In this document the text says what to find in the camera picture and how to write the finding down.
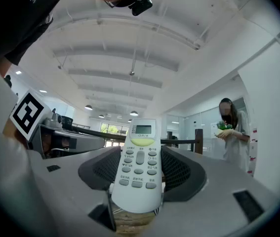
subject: wooden surface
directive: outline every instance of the wooden surface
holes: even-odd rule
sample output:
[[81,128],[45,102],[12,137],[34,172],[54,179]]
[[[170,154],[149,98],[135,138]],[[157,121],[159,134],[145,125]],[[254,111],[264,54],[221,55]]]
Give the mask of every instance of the wooden surface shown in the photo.
[[[112,211],[118,210],[119,207],[112,202]],[[153,212],[135,214],[122,211],[114,214],[114,219],[117,227],[117,236],[134,237],[148,228],[150,222],[154,219]]]

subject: gray shirt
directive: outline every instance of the gray shirt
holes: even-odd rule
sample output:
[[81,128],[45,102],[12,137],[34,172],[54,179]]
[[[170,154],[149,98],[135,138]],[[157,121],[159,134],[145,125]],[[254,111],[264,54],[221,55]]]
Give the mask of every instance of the gray shirt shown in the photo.
[[[238,124],[235,131],[241,132],[244,135],[250,136],[249,121],[244,111],[238,112]],[[225,143],[224,159],[245,172],[248,171],[249,166],[249,142],[240,140],[234,135],[230,135]]]

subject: black railing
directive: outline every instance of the black railing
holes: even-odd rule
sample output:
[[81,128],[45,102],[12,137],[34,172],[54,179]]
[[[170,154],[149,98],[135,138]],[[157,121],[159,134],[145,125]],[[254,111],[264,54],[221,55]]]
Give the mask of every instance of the black railing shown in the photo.
[[[102,137],[104,139],[109,139],[116,142],[125,142],[125,136],[116,135],[110,133],[97,132],[93,130],[87,130],[80,127],[75,127],[75,130],[84,134],[94,135],[97,137]],[[195,140],[167,140],[161,139],[161,144],[191,144],[191,151],[195,153],[202,154],[203,147],[203,130],[196,129],[196,139]]]

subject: black t-shirt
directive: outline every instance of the black t-shirt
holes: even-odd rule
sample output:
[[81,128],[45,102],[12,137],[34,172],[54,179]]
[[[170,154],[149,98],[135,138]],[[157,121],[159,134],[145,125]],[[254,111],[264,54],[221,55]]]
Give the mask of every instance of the black t-shirt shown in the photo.
[[0,0],[0,59],[18,65],[21,57],[48,28],[59,0]]

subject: head-mounted camera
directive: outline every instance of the head-mounted camera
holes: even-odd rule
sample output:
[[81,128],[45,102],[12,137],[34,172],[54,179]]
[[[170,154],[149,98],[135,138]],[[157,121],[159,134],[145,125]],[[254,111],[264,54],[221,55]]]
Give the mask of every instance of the head-mounted camera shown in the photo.
[[153,6],[151,0],[116,0],[116,1],[105,1],[111,8],[114,7],[129,7],[132,10],[133,16],[138,16],[142,12]]

